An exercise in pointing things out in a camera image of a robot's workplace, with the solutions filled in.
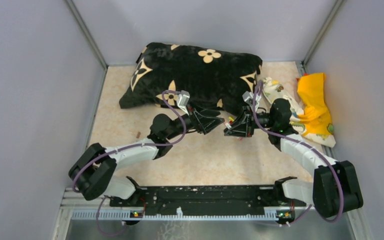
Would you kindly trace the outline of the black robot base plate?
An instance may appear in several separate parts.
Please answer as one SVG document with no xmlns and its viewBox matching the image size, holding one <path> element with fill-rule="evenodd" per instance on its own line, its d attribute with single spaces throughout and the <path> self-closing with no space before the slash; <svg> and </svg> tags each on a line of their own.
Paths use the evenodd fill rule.
<svg viewBox="0 0 384 240">
<path fill-rule="evenodd" d="M 273 185 L 142 186 L 129 199 L 112 196 L 111 207 L 138 207 L 146 216 L 262 216 L 269 207 L 304 207 L 299 200 L 281 200 Z"/>
</svg>

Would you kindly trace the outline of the aluminium frame rail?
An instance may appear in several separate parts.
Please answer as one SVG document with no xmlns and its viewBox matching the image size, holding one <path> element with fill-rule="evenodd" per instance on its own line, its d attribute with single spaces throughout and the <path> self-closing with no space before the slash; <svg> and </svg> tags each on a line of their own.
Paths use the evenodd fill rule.
<svg viewBox="0 0 384 240">
<path fill-rule="evenodd" d="M 67 188 L 53 239 L 66 238 L 71 220 L 123 221 L 255 221 L 285 227 L 303 219 L 312 206 L 279 199 L 272 185 L 142 186 L 128 199 L 99 196 L 86 200 Z"/>
</svg>

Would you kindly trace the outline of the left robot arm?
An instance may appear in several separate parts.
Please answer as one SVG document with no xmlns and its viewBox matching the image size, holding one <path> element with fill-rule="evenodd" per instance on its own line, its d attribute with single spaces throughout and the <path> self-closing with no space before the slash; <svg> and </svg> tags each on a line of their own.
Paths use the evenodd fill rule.
<svg viewBox="0 0 384 240">
<path fill-rule="evenodd" d="M 131 177 L 118 177 L 119 169 L 143 161 L 164 157 L 173 147 L 170 140 L 179 143 L 188 131 L 208 134 L 225 120 L 217 110 L 188 106 L 188 113 L 171 119 L 160 113 L 153 118 L 150 133 L 144 139 L 118 147 L 91 144 L 68 172 L 73 191 L 81 193 L 85 200 L 98 197 L 117 197 L 127 206 L 140 202 L 140 186 Z"/>
</svg>

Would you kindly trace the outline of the white patterned cloth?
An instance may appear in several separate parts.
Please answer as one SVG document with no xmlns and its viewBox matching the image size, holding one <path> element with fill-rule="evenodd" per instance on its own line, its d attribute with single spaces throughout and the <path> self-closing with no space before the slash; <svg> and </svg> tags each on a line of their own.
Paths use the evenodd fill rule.
<svg viewBox="0 0 384 240">
<path fill-rule="evenodd" d="M 279 81 L 274 80 L 271 77 L 264 77 L 262 82 L 262 93 L 270 104 L 272 104 L 277 99 L 285 99 L 289 102 L 291 111 L 290 123 L 295 131 L 297 131 L 304 138 L 320 145 L 324 145 L 330 148 L 336 145 L 334 134 L 326 139 L 322 139 L 315 134 L 304 135 L 306 133 L 306 128 L 305 125 L 300 122 L 298 117 L 298 115 L 304 113 L 304 104 L 302 100 L 301 103 L 298 103 L 297 100 L 291 94 L 289 94 L 289 92 Z"/>
</svg>

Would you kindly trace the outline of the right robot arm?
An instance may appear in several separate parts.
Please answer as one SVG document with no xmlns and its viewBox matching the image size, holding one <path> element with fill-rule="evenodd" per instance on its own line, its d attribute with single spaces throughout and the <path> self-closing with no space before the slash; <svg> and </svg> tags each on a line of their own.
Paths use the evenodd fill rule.
<svg viewBox="0 0 384 240">
<path fill-rule="evenodd" d="M 306 143 L 290 123 L 291 105 L 276 99 L 269 112 L 257 113 L 245 106 L 242 113 L 226 124 L 224 135 L 250 138 L 256 129 L 268 134 L 268 139 L 280 152 L 299 163 L 313 178 L 312 182 L 285 177 L 274 184 L 273 200 L 287 206 L 298 200 L 315 207 L 323 218 L 360 209 L 364 199 L 355 166 L 347 160 L 338 161 Z"/>
</svg>

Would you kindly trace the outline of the yellow cloth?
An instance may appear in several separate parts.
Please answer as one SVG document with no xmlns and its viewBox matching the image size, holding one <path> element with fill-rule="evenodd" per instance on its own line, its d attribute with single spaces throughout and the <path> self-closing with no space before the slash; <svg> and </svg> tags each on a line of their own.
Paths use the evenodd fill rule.
<svg viewBox="0 0 384 240">
<path fill-rule="evenodd" d="M 316 135 L 327 139 L 334 134 L 330 111 L 325 103 L 323 72 L 302 76 L 297 83 L 297 93 L 304 105 L 303 114 L 298 118 L 305 125 L 305 136 Z"/>
</svg>

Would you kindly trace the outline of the black floral pillow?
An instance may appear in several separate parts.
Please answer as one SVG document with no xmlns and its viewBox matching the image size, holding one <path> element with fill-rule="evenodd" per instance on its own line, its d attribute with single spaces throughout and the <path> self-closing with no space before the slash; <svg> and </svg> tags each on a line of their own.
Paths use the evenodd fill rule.
<svg viewBox="0 0 384 240">
<path fill-rule="evenodd" d="M 174 91 L 186 91 L 190 101 L 205 109 L 238 116 L 243 94 L 253 92 L 263 60 L 251 53 L 228 52 L 192 45 L 151 42 L 136 60 L 121 109 L 143 105 L 176 105 Z"/>
</svg>

